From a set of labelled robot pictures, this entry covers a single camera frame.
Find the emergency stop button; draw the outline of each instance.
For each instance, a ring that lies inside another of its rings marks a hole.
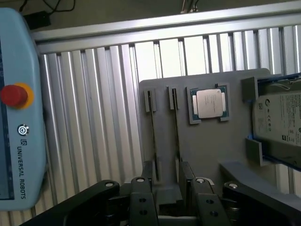
[[[0,99],[10,107],[19,107],[26,103],[28,98],[26,90],[17,85],[7,85],[0,92]]]

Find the black cable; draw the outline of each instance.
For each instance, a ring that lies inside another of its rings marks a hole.
[[[24,0],[23,4],[21,5],[21,7],[19,8],[19,12],[22,12],[24,7],[27,5],[28,0]]]
[[[50,15],[53,14],[53,13],[62,13],[62,12],[71,12],[75,9],[75,5],[76,5],[76,0],[73,0],[73,6],[71,9],[64,9],[64,10],[57,10],[59,4],[61,3],[61,0],[58,0],[56,6],[53,8],[51,5],[49,5],[48,2],[46,2],[46,0],[43,0],[43,2],[49,7],[52,9],[52,12],[49,13]]]
[[[199,0],[196,1],[196,3],[194,3],[194,10],[197,11],[197,3]]]

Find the aluminum profile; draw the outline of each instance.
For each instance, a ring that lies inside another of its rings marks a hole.
[[[130,33],[132,41],[91,34],[51,37],[47,43],[38,36],[49,169],[36,206],[0,212],[0,226],[19,225],[97,181],[122,183],[141,173],[140,81],[254,68],[301,72],[301,25],[291,24],[293,15],[281,16],[266,18],[259,27],[258,15],[248,20],[245,31],[243,19],[222,29],[212,22],[205,31],[156,27],[156,35]],[[279,165],[276,171],[279,189],[301,194],[300,173],[290,173],[289,181],[287,167]]]

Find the screw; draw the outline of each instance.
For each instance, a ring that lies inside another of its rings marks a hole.
[[[232,187],[232,188],[237,188],[238,186],[236,184],[229,184],[229,187]]]
[[[201,178],[199,178],[199,179],[197,179],[197,182],[202,184],[202,183],[204,183],[204,182],[205,182],[205,180],[204,180],[204,179],[201,179]]]
[[[108,182],[108,183],[105,184],[106,187],[111,187],[111,186],[113,186],[113,185],[114,185],[114,184],[111,183],[111,182]]]

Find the corrugated metal panel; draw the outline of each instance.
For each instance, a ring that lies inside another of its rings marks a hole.
[[[97,181],[123,182],[141,173],[138,82],[253,68],[300,72],[300,31],[287,26],[183,34],[42,55],[49,171],[37,205],[1,212],[0,226],[21,224]],[[279,188],[289,192],[287,167],[280,165],[277,172]],[[298,172],[293,176],[301,181]],[[294,190],[301,194],[296,183]]]

